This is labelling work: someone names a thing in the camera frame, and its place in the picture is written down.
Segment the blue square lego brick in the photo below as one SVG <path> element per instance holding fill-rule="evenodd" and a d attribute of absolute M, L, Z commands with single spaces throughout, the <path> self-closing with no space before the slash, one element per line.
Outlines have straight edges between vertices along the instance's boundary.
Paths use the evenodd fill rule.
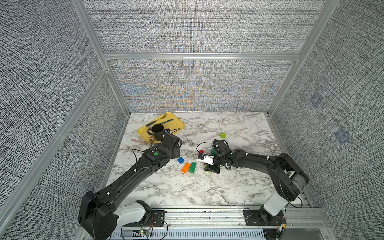
<path fill-rule="evenodd" d="M 184 160 L 182 157 L 180 157 L 180 158 L 178 158 L 178 162 L 179 162 L 180 164 L 182 164 L 182 163 L 185 162 L 185 160 Z"/>

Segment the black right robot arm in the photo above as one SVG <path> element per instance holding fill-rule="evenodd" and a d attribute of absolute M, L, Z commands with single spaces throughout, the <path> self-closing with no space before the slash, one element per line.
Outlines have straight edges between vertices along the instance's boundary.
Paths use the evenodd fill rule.
<path fill-rule="evenodd" d="M 270 176 L 275 191 L 260 208 L 260 218 L 264 221 L 279 216 L 283 208 L 296 200 L 309 183 L 307 174 L 288 154 L 264 156 L 241 149 L 231 150 L 225 140 L 211 143 L 214 167 L 225 167 L 227 170 L 246 168 Z"/>

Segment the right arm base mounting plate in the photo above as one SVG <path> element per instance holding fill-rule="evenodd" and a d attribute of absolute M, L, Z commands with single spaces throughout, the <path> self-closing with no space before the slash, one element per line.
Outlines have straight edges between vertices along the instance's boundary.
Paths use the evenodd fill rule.
<path fill-rule="evenodd" d="M 276 216 L 270 215 L 266 210 L 251 210 L 249 208 L 243 209 L 243 216 L 246 222 L 246 226 L 281 226 L 286 224 L 286 218 L 282 211 Z"/>

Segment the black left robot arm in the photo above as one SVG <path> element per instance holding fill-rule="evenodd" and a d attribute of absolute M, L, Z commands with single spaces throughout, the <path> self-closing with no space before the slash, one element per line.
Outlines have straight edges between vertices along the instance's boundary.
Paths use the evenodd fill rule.
<path fill-rule="evenodd" d="M 88 191 L 80 204 L 78 222 L 95 240 L 106 240 L 118 226 L 115 212 L 121 202 L 146 178 L 171 159 L 176 159 L 183 141 L 172 134 L 142 153 L 137 162 L 117 180 L 96 193 Z"/>

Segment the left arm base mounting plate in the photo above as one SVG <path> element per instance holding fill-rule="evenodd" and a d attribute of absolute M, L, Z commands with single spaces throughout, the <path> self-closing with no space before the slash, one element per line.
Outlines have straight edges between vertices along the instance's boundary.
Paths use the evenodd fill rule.
<path fill-rule="evenodd" d="M 125 224 L 124 227 L 163 227 L 166 211 L 154 211 L 145 213 L 142 220 L 137 223 Z"/>

